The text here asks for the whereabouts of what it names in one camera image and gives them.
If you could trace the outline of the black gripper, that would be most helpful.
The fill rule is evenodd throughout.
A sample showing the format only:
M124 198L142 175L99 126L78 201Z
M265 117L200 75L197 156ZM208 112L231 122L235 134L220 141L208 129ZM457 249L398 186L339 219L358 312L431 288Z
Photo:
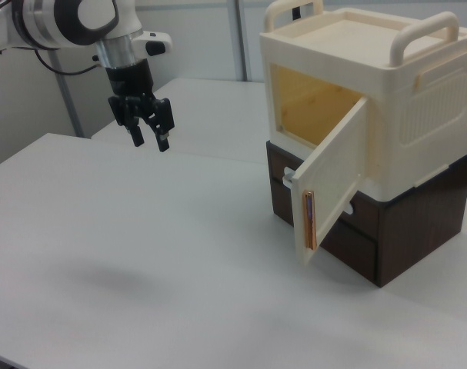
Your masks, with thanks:
M106 68L105 71L113 91L108 103L117 124L125 127L132 137L134 146L139 147L145 142L138 125L136 103L130 98L144 102L140 107L148 115L146 124L155 133L159 151L167 151L169 132L175 127L171 102L167 98L155 99L148 61L139 61L122 68Z

